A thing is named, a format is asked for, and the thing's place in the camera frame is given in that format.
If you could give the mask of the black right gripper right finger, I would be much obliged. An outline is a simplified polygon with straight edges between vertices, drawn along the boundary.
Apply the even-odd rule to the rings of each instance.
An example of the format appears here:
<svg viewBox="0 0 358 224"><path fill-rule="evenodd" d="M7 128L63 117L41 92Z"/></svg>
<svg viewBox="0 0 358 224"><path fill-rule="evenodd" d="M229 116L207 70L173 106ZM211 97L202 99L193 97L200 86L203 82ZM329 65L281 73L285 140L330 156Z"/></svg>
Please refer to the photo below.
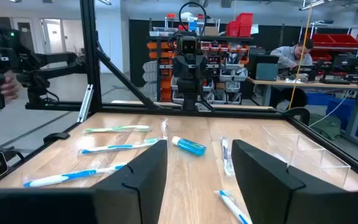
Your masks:
<svg viewBox="0 0 358 224"><path fill-rule="evenodd" d="M253 224L358 224L358 191L287 167L238 139L232 163Z"/></svg>

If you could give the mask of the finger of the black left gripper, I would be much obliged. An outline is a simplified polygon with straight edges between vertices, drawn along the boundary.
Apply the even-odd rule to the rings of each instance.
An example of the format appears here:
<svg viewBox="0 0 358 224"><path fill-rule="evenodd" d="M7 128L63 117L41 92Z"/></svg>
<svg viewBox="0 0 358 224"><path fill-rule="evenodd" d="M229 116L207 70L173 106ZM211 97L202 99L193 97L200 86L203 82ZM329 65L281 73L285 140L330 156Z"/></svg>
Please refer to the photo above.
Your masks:
<svg viewBox="0 0 358 224"><path fill-rule="evenodd" d="M201 80L200 79L196 78L194 80L190 80L189 92L201 93Z"/></svg>
<svg viewBox="0 0 358 224"><path fill-rule="evenodd" d="M189 92L189 81L179 78L177 80L177 87L179 93L188 93Z"/></svg>

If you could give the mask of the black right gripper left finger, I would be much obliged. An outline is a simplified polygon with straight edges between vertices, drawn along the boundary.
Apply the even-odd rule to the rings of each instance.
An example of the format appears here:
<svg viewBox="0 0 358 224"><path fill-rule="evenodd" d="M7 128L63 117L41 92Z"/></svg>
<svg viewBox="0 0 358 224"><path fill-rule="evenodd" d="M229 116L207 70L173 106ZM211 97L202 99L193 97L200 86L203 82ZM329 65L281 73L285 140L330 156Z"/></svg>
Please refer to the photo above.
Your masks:
<svg viewBox="0 0 358 224"><path fill-rule="evenodd" d="M157 224L167 152L160 140L88 188L0 189L0 224Z"/></svg>

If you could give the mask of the blue white toothbrush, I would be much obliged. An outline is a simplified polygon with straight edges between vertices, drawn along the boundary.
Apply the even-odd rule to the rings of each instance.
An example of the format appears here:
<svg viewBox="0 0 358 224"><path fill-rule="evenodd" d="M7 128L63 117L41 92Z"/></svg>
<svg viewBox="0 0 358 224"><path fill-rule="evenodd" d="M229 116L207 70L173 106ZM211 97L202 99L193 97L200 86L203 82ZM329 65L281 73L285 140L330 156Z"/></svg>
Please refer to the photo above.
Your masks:
<svg viewBox="0 0 358 224"><path fill-rule="evenodd" d="M76 179L82 179L85 177L91 177L95 175L101 175L105 173L113 173L120 168L124 167L126 164L116 164L115 166L99 168L99 169L86 169L78 172L71 172L67 174L52 175L48 177L43 177L41 179L35 179L30 182L23 184L24 187L44 187L48 185L61 184L63 182L69 182Z"/></svg>
<svg viewBox="0 0 358 224"><path fill-rule="evenodd" d="M120 144L120 145L110 145L110 146L101 146L101 147L94 147L91 149L80 149L78 151L79 155L88 155L88 154L95 154L100 152L115 152L115 151L124 151L128 149L137 149L142 148L146 146L152 146L156 142L158 142L159 138L151 138L151 139L145 139L140 144Z"/></svg>
<svg viewBox="0 0 358 224"><path fill-rule="evenodd" d="M233 215L241 224L253 224L250 217L248 217L238 206L232 193L228 190L217 190L214 193L223 201L223 203L230 209Z"/></svg>

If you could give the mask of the clear acrylic organizer box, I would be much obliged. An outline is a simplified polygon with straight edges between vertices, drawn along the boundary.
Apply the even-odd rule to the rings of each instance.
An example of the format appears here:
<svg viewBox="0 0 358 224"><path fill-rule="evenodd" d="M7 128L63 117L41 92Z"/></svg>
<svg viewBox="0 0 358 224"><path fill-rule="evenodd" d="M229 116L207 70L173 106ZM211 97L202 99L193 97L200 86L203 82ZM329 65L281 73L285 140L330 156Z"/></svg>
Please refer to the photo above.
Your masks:
<svg viewBox="0 0 358 224"><path fill-rule="evenodd" d="M318 177L338 187L344 186L350 165L308 137L286 127L261 127L263 149L288 167Z"/></svg>

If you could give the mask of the small teal mouthwash bottle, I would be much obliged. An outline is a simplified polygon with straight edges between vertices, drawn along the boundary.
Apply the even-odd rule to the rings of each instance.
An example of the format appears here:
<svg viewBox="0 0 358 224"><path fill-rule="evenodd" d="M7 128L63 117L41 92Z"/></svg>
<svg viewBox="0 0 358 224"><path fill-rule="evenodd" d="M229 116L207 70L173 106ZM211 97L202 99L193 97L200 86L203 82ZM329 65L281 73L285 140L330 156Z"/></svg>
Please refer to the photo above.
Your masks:
<svg viewBox="0 0 358 224"><path fill-rule="evenodd" d="M203 156L206 151L206 146L178 136L172 138L172 144L197 156Z"/></svg>

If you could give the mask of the green white toothbrush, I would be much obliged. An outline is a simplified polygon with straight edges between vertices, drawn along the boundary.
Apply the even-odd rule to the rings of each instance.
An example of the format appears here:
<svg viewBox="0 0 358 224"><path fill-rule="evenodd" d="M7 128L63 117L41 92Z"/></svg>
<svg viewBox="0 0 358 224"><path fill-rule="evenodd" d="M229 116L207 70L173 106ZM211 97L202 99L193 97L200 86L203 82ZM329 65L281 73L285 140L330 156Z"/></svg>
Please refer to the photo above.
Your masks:
<svg viewBox="0 0 358 224"><path fill-rule="evenodd" d="M129 133L129 132L149 132L150 127L146 125L128 125L116 126L112 128L88 128L84 130L85 134L89 133Z"/></svg>

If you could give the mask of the storage rack with orange bins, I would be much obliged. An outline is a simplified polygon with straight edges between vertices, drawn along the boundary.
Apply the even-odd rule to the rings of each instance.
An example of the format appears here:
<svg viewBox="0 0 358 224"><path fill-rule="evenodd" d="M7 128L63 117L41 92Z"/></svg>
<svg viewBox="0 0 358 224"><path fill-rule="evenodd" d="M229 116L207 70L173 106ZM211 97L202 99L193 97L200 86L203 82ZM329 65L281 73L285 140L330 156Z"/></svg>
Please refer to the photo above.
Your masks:
<svg viewBox="0 0 358 224"><path fill-rule="evenodd" d="M142 66L146 86L155 94L157 101L182 103L177 79L173 76L172 59L176 53L168 43L175 32L185 30L200 35L200 49L208 58L210 79L203 81L203 96L208 103L239 105L242 101L241 85L245 82L249 62L249 37L226 36L226 27L219 19L205 14L194 16L189 12L181 15L167 14L162 27L149 31L149 62Z"/></svg>

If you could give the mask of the stacked red bins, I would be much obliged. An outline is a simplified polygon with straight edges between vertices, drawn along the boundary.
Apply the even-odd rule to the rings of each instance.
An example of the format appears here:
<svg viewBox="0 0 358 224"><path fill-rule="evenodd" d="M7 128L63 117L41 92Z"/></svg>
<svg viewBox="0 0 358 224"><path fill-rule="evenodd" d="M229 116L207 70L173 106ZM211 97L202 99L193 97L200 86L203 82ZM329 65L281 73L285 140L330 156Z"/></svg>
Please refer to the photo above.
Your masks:
<svg viewBox="0 0 358 224"><path fill-rule="evenodd" d="M229 37L250 37L253 24L253 13L242 12L236 20L231 21L226 26L226 36Z"/></svg>

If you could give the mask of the dark computer monitor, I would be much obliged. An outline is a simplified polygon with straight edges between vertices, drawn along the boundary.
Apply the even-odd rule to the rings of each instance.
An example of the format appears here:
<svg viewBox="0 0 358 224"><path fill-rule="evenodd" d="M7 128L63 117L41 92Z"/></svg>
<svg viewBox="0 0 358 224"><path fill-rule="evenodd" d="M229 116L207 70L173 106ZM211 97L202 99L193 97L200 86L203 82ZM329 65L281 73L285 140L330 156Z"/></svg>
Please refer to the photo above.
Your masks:
<svg viewBox="0 0 358 224"><path fill-rule="evenodd" d="M247 66L248 77L253 80L275 81L278 75L278 56L251 55Z"/></svg>

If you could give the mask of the green bag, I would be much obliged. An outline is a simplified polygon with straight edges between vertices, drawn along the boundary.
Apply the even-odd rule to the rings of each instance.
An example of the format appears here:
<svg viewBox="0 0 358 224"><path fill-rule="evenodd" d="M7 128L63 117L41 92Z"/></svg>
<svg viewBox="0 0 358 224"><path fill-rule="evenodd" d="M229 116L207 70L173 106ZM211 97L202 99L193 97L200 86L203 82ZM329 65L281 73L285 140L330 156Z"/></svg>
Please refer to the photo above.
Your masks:
<svg viewBox="0 0 358 224"><path fill-rule="evenodd" d="M336 116L329 115L322 119L323 116L319 114L310 115L311 129L329 140L336 140L341 135L341 121Z"/></svg>

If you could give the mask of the black office chair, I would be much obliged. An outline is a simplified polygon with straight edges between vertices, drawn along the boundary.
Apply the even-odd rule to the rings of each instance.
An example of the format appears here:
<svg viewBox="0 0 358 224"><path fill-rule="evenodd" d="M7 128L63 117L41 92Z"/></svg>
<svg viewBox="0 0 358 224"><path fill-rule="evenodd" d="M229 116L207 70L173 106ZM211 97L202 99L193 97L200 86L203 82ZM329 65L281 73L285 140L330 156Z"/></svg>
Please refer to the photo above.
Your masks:
<svg viewBox="0 0 358 224"><path fill-rule="evenodd" d="M300 121L305 124L305 125L309 125L309 121L310 121L310 112L304 108L304 107L295 107L295 108L291 108L289 110L286 110L283 112L283 114L285 116L289 116L289 117L294 117L294 116L299 116L300 117Z"/></svg>

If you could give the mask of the black table clamp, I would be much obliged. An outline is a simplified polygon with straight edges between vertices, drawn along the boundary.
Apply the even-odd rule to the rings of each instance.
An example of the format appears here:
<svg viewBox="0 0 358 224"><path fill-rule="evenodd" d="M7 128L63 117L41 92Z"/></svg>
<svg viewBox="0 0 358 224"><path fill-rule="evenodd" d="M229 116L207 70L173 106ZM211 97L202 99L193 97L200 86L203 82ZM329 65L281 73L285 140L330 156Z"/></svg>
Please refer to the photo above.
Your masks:
<svg viewBox="0 0 358 224"><path fill-rule="evenodd" d="M52 133L43 138L44 144L48 144L50 142L55 142L57 140L66 140L70 137L68 133L60 132L60 133Z"/></svg>

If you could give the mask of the wooden work desk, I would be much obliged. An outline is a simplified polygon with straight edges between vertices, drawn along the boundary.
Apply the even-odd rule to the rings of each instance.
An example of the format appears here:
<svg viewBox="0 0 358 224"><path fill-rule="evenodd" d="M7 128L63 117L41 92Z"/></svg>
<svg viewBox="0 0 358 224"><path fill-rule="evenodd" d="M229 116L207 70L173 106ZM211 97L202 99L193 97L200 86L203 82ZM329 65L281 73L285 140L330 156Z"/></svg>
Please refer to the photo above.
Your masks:
<svg viewBox="0 0 358 224"><path fill-rule="evenodd" d="M340 84L324 84L320 82L313 83L290 83L285 80L278 81L263 81L263 80L254 80L252 78L247 77L247 81L251 82L255 85L262 85L264 89L262 90L262 105L268 106L270 103L271 97L271 87L291 87L295 86L297 88L311 88L311 89L328 89L328 90L358 90L358 84L349 84L349 85L340 85ZM356 136L356 132L358 129L358 102L355 103L354 109L352 110L351 117L347 124L346 130L341 133L342 137L346 138L349 141L358 144L358 137Z"/></svg>

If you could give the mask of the red bins on shelf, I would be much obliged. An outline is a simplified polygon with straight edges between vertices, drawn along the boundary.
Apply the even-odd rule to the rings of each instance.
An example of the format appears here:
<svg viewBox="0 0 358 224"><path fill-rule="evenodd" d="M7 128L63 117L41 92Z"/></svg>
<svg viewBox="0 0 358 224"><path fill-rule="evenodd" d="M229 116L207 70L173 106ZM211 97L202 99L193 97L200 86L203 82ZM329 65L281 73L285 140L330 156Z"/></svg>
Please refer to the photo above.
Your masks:
<svg viewBox="0 0 358 224"><path fill-rule="evenodd" d="M313 34L314 48L310 55L314 62L331 61L340 53L358 50L358 41L349 34Z"/></svg>

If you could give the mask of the person's hand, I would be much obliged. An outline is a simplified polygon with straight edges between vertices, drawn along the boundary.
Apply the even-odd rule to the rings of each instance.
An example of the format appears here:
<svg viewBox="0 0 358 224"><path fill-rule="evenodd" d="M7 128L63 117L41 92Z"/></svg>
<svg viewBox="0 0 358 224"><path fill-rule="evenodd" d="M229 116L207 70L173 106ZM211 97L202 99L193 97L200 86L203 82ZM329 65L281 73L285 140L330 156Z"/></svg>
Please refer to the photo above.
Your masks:
<svg viewBox="0 0 358 224"><path fill-rule="evenodd" d="M12 70L4 74L5 81L0 86L1 94L6 100L15 100L19 97L20 84L16 79L16 73Z"/></svg>

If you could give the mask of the silver aluminium bracket strip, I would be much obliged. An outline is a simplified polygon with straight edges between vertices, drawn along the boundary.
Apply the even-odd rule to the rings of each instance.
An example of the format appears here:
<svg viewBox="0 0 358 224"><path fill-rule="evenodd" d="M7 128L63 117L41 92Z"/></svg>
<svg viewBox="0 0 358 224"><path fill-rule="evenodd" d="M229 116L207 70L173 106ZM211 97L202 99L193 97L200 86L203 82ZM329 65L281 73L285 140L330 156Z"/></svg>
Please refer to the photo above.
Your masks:
<svg viewBox="0 0 358 224"><path fill-rule="evenodd" d="M86 87L85 95L81 104L81 108L78 114L77 122L82 123L88 117L88 112L90 109L91 100L93 97L94 87L93 84L88 84Z"/></svg>

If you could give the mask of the black aluminium table frame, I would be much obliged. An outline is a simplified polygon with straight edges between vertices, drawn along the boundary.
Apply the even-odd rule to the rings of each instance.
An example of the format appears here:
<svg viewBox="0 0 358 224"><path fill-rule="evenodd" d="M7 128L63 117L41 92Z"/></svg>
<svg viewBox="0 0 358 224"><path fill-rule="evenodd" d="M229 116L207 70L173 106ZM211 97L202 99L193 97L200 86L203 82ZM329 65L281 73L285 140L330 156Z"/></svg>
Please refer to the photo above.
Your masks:
<svg viewBox="0 0 358 224"><path fill-rule="evenodd" d="M351 157L333 143L328 142L316 131L313 131L300 121L299 116L285 116L283 112L273 109L248 108L217 108L213 112L183 111L178 106L158 106L135 87L122 72L120 72L107 56L97 46L98 33L96 31L96 16L94 0L80 0L81 21L83 26L83 38L85 42L85 71L89 84L93 84L94 92L91 100L90 113L125 113L125 114L152 114L165 116L199 116L216 118L245 118L245 119L284 119L292 124L303 134L322 144L339 158L348 162L354 172L358 174L358 160ZM101 99L101 81L99 63L104 63L112 73L140 100L141 104L129 103L103 103Z"/></svg>

